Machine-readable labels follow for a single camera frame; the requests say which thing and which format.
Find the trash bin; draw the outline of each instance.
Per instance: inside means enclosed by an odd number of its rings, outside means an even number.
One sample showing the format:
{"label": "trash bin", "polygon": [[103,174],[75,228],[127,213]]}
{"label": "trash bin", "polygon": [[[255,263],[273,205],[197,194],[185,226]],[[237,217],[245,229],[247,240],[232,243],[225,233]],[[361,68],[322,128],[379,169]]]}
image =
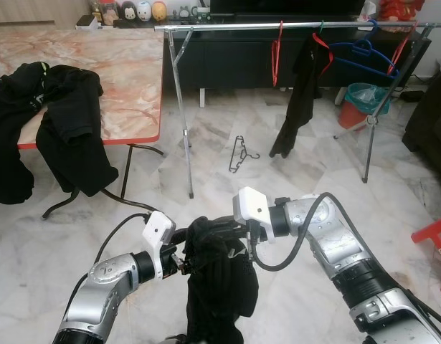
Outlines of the trash bin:
{"label": "trash bin", "polygon": [[[375,85],[364,83],[349,85],[338,122],[345,129],[362,122],[367,115],[373,115],[386,93],[386,90]],[[386,114],[388,111],[389,100],[380,115]]]}

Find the black cloth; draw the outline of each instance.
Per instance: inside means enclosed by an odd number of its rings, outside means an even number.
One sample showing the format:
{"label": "black cloth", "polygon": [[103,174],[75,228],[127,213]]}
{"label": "black cloth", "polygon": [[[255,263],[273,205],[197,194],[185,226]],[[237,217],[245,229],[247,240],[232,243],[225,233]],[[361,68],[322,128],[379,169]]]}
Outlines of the black cloth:
{"label": "black cloth", "polygon": [[118,177],[100,137],[99,76],[59,65],[49,70],[44,87],[49,104],[37,148],[64,192],[79,188],[93,196]]}
{"label": "black cloth", "polygon": [[200,217],[186,234],[186,260],[193,270],[188,281],[187,343],[243,344],[234,322],[254,312],[257,275],[242,242],[209,235],[210,228],[211,222]]}
{"label": "black cloth", "polygon": [[0,79],[0,203],[17,204],[32,195],[34,177],[19,160],[21,129],[41,109],[47,64],[22,64]]}
{"label": "black cloth", "polygon": [[328,45],[316,33],[303,44],[293,65],[295,85],[287,108],[285,122],[270,151],[270,157],[287,158],[295,145],[298,129],[313,118],[313,100],[319,96],[317,80],[333,59]]}

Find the clothing rack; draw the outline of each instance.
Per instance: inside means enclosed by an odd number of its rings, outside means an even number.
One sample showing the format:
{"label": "clothing rack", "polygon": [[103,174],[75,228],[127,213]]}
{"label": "clothing rack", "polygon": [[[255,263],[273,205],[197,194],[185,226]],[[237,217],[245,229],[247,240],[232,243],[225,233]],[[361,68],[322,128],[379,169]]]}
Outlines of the clothing rack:
{"label": "clothing rack", "polygon": [[[413,21],[398,21],[398,22],[390,22],[390,21],[378,21],[376,25],[378,27],[413,27],[416,23]],[[370,21],[333,21],[333,22],[324,22],[324,21],[315,21],[315,22],[302,22],[302,23],[283,23],[283,29],[307,29],[307,28],[347,28],[347,27],[374,27],[375,24]],[[395,88],[402,81],[404,75],[407,73],[407,70],[412,65],[414,59],[422,48],[424,44],[424,40],[429,36],[430,32],[435,28],[441,28],[441,23],[419,23],[417,27],[423,28],[422,33],[419,35],[417,41],[412,43],[412,51],[409,54],[408,58],[405,60],[399,75],[393,79],[391,85],[389,86],[389,90],[387,94],[384,96],[383,100],[379,103],[378,107],[374,111],[373,115],[368,116],[367,125],[370,127],[370,138],[369,138],[369,146],[366,150],[365,164],[364,164],[364,173],[362,176],[362,181],[366,183],[369,177],[369,168],[370,168],[370,159],[371,159],[371,150],[373,148],[373,139],[375,127],[378,124],[378,115],[386,105],[387,101],[391,97]],[[176,85],[176,94],[177,100],[179,103],[179,112],[182,121],[182,135],[184,137],[184,147],[185,147],[185,159],[186,159],[186,168],[188,175],[188,186],[189,186],[189,197],[192,199],[194,197],[193,192],[193,182],[191,179],[191,163],[190,163],[190,144],[189,144],[189,131],[186,126],[186,118],[184,112],[184,103],[182,99],[182,92],[180,86],[179,79],[179,70],[177,68],[177,63],[181,59],[184,54],[186,47],[190,41],[191,35],[193,32],[210,32],[210,31],[242,31],[242,30],[269,30],[269,29],[279,29],[281,28],[281,23],[265,23],[265,24],[200,24],[200,25],[163,25],[155,27],[156,32],[165,32],[168,36],[169,43],[169,52],[171,55],[172,62],[172,70],[174,72],[174,82]],[[176,54],[176,48],[174,46],[174,32],[186,32],[184,43],[181,46],[181,49]]]}

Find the blue hanger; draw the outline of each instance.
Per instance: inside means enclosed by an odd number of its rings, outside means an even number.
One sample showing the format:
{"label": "blue hanger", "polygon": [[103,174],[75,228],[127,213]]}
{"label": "blue hanger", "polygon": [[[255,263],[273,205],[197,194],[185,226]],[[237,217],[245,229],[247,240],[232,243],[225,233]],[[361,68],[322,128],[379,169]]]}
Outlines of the blue hanger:
{"label": "blue hanger", "polygon": [[386,56],[384,56],[381,52],[373,49],[373,46],[371,45],[371,42],[369,41],[370,38],[378,30],[378,23],[376,22],[376,20],[370,19],[369,22],[372,22],[374,27],[373,27],[373,30],[365,36],[365,38],[360,39],[354,43],[350,43],[350,42],[333,43],[333,44],[330,44],[330,48],[332,48],[332,47],[350,47],[351,52],[353,54],[357,54],[357,55],[363,56],[363,57],[380,57],[385,62],[387,62],[388,65],[394,67],[393,73],[388,75],[387,73],[382,72],[381,70],[375,70],[374,68],[367,67],[363,64],[359,64],[357,62],[353,62],[348,59],[342,59],[340,57],[335,57],[335,60],[338,60],[340,62],[346,63],[351,66],[359,67],[363,70],[368,70],[369,72],[381,75],[383,77],[395,79],[399,75],[399,70],[395,67],[395,64],[390,59],[388,59]]}

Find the television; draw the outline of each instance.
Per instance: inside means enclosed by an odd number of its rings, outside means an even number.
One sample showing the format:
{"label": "television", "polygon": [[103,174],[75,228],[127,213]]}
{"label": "television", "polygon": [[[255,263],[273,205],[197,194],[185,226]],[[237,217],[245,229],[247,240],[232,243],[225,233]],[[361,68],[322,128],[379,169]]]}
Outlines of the television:
{"label": "television", "polygon": [[211,0],[214,14],[358,16],[365,0]]}

